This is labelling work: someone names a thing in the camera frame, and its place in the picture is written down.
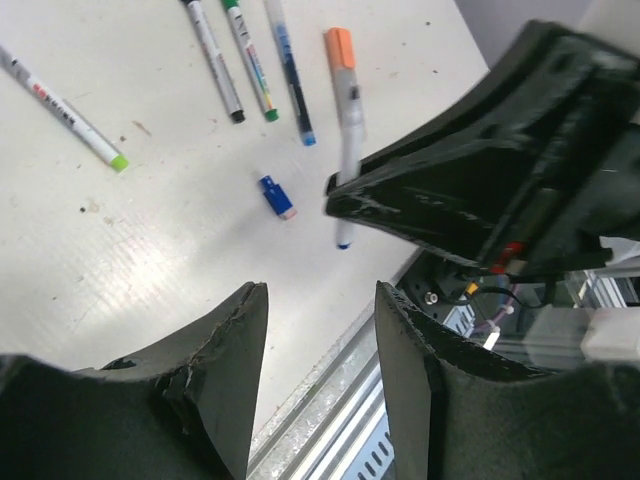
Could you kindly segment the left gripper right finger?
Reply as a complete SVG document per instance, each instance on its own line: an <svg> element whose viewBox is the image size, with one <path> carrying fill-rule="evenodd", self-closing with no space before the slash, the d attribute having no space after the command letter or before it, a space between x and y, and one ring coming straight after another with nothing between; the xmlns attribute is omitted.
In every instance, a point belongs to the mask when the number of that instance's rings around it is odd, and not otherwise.
<svg viewBox="0 0 640 480"><path fill-rule="evenodd" d="M439 324L386 282L374 317L398 478L638 477L637 367L527 367Z"/></svg>

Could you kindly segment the orange tip clear marker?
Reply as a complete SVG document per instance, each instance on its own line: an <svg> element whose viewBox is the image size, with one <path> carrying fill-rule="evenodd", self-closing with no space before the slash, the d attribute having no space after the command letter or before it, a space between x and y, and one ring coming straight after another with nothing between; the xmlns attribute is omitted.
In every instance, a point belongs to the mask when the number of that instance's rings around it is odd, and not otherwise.
<svg viewBox="0 0 640 480"><path fill-rule="evenodd" d="M324 39L340 125L343 128L364 127L351 33L346 28L331 27L324 33Z"/></svg>

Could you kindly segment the white pen clear cap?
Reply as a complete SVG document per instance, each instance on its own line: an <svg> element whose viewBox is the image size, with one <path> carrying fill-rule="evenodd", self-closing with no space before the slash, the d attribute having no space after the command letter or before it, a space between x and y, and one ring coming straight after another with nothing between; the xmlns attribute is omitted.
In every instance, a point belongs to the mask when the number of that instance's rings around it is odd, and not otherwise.
<svg viewBox="0 0 640 480"><path fill-rule="evenodd" d="M129 166L125 156L106 137L4 46L1 46L1 67L106 165L116 172Z"/></svg>

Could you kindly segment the blue white pen cap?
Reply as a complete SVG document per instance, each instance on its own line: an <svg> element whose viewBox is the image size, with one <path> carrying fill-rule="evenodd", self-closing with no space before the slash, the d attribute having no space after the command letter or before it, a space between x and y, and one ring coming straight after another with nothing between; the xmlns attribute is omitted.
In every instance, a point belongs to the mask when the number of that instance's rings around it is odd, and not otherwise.
<svg viewBox="0 0 640 480"><path fill-rule="evenodd" d="M297 211L287 194L269 175L263 176L259 184L264 198L279 218L289 220L296 215Z"/></svg>

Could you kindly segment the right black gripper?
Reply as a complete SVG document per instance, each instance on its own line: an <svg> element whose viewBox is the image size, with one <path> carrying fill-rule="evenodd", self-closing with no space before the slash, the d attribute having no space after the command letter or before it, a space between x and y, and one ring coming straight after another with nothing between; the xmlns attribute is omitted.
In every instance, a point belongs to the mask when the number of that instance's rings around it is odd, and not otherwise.
<svg viewBox="0 0 640 480"><path fill-rule="evenodd" d="M479 272L603 267L639 237L639 58L531 21L463 98L331 177L325 211Z"/></svg>

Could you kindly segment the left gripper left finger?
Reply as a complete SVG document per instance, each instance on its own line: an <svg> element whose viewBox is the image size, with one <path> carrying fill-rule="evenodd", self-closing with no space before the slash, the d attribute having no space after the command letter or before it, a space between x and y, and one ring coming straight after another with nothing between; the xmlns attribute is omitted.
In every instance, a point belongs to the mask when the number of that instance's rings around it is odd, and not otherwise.
<svg viewBox="0 0 640 480"><path fill-rule="evenodd" d="M191 324L100 369L1 358L5 479L243 479L268 289L242 285Z"/></svg>

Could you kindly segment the white marker green end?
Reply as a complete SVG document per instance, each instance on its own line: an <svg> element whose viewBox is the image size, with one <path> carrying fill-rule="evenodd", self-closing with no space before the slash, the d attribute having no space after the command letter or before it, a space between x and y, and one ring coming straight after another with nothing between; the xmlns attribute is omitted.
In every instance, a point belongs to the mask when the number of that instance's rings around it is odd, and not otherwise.
<svg viewBox="0 0 640 480"><path fill-rule="evenodd" d="M244 109L228 71L220 46L208 22L202 3L197 0L183 1L209 68L219 89L226 112L233 123L245 120Z"/></svg>

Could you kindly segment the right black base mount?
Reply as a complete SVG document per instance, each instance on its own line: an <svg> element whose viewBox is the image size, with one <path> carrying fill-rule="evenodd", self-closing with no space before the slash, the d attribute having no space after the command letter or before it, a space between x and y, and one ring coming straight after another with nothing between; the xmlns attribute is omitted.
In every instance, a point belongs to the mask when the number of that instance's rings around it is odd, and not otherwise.
<svg viewBox="0 0 640 480"><path fill-rule="evenodd" d="M444 324L455 307L469 305L470 278L462 268L422 251L399 281L404 295L429 317Z"/></svg>

